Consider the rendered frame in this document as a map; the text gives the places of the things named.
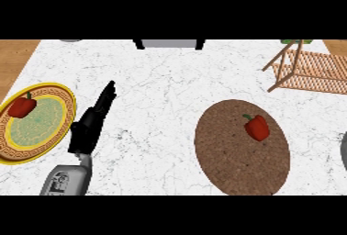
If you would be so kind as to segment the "brown oval placemat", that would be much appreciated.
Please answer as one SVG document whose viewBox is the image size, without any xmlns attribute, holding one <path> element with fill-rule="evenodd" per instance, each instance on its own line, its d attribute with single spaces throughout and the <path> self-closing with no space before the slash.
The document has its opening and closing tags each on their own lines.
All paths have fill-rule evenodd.
<svg viewBox="0 0 347 235">
<path fill-rule="evenodd" d="M 253 140 L 243 125 L 261 115 L 270 136 Z M 252 103 L 230 99 L 203 112 L 194 129 L 194 154 L 209 182 L 228 195 L 272 195 L 289 174 L 289 145 L 270 114 Z"/>
</svg>

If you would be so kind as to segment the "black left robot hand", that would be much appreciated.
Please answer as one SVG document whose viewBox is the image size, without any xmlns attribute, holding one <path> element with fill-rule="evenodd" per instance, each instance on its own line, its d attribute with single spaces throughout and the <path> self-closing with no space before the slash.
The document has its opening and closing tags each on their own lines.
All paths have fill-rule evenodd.
<svg viewBox="0 0 347 235">
<path fill-rule="evenodd" d="M 98 95 L 94 106 L 86 109 L 81 119 L 70 125 L 69 153 L 89 154 L 92 152 L 114 97 L 114 82 L 110 81 Z"/>
</svg>

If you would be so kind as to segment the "wooden tiered shelf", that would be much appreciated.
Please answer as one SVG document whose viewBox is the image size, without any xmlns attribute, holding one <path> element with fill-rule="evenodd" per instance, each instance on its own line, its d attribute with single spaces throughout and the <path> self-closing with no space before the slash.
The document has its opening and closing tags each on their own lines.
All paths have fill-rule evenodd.
<svg viewBox="0 0 347 235">
<path fill-rule="evenodd" d="M 295 39 L 272 56 L 261 71 L 272 68 L 275 88 L 347 95 L 347 56 L 302 50 Z"/>
</svg>

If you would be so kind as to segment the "yellow patterned plate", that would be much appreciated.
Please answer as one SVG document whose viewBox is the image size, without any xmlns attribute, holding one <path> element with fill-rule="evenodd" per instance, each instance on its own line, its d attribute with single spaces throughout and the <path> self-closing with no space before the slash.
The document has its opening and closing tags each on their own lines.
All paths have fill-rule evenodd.
<svg viewBox="0 0 347 235">
<path fill-rule="evenodd" d="M 8 115 L 17 98 L 36 101 L 23 118 Z M 63 139 L 75 116 L 75 98 L 57 83 L 39 83 L 21 89 L 0 106 L 0 163 L 13 165 L 39 158 Z"/>
</svg>

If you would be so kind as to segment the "red bell pepper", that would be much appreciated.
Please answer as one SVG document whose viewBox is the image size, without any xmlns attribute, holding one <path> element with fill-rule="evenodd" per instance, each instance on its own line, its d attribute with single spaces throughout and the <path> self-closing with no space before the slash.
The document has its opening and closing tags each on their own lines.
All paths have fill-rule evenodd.
<svg viewBox="0 0 347 235">
<path fill-rule="evenodd" d="M 247 119 L 247 122 L 243 125 L 247 135 L 253 140 L 262 141 L 270 136 L 270 129 L 264 117 L 261 115 L 250 117 L 246 114 L 241 116 Z"/>
<path fill-rule="evenodd" d="M 30 98 L 30 94 L 24 93 L 24 97 L 14 100 L 10 108 L 8 115 L 13 118 L 23 118 L 36 106 L 36 100 Z"/>
</svg>

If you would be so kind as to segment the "grey appliance with black legs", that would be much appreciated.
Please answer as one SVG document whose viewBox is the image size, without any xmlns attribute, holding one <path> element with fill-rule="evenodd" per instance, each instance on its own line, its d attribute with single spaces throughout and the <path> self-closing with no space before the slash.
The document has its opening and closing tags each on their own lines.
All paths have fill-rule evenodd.
<svg viewBox="0 0 347 235">
<path fill-rule="evenodd" d="M 146 48 L 193 48 L 196 50 L 203 48 L 203 39 L 134 39 L 135 48 L 144 50 Z"/>
</svg>

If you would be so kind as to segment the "grey curved object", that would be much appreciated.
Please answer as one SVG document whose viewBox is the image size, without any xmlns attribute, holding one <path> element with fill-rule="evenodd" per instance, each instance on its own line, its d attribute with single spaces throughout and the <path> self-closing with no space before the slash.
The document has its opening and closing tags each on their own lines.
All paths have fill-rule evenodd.
<svg viewBox="0 0 347 235">
<path fill-rule="evenodd" d="M 343 133 L 340 133 L 339 156 L 340 156 L 342 166 L 347 171 L 347 131 Z"/>
</svg>

